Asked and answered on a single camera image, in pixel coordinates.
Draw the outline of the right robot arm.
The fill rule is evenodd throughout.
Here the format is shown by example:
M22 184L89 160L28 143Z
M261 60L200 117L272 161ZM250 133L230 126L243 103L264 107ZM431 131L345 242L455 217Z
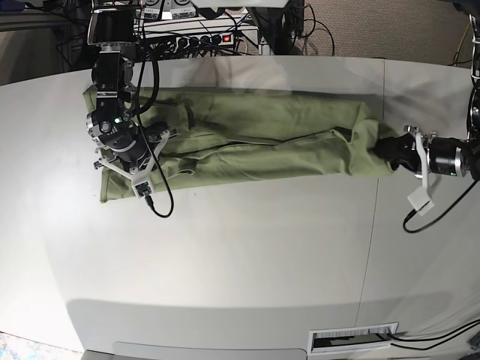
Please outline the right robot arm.
M149 126L138 124L140 115L154 105L178 106L179 99L158 99L160 72L155 51L143 37L143 1L94 1L87 44L100 52L91 70L96 89L94 109L87 116L88 135L106 152L106 161L118 161L121 169L134 174L153 170L167 123L156 120ZM153 89L147 99L132 83L135 58L151 61Z

